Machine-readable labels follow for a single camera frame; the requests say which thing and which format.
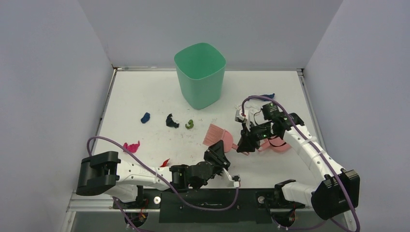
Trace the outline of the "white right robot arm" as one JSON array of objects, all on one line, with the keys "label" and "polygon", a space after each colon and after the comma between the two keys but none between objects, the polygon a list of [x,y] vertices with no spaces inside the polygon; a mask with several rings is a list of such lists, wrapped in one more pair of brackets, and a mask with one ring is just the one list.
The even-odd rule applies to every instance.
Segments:
[{"label": "white right robot arm", "polygon": [[266,122],[256,124],[249,120],[249,113],[237,110],[235,120],[242,124],[237,151],[254,152],[262,140],[278,137],[297,153],[315,179],[312,186],[295,180],[276,184],[273,200],[277,206],[301,203],[324,220],[358,206],[360,177],[355,170],[348,171],[335,162],[297,114],[281,112],[274,103],[263,106],[262,113]]}]

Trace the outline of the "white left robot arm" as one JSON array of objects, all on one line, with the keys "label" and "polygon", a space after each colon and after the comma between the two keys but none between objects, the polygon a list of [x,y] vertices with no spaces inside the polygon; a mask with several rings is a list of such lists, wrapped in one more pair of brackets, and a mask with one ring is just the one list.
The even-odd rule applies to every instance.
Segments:
[{"label": "white left robot arm", "polygon": [[76,194],[107,194],[138,208],[144,203],[144,194],[138,190],[139,186],[184,192],[206,186],[210,179],[219,175],[228,187],[238,188],[240,177],[231,176],[229,167],[222,141],[210,146],[204,153],[204,160],[195,165],[148,167],[138,161],[120,159],[116,151],[107,151],[82,159]]}]

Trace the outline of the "pink hand brush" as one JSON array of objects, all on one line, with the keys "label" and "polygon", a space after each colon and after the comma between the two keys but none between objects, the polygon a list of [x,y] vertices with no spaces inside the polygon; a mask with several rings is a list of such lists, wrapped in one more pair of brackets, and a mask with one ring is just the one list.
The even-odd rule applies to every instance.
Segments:
[{"label": "pink hand brush", "polygon": [[232,134],[229,131],[211,123],[204,137],[203,144],[206,146],[211,146],[220,140],[223,141],[225,153],[230,152],[231,150],[237,151],[238,145],[234,143]]}]

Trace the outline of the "green plastic bin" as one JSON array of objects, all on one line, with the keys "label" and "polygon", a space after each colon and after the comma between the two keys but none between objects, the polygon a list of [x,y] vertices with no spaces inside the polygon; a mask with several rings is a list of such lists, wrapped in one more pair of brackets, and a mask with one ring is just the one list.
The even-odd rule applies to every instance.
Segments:
[{"label": "green plastic bin", "polygon": [[181,93],[197,110],[219,100],[227,61],[208,43],[188,46],[174,56]]}]

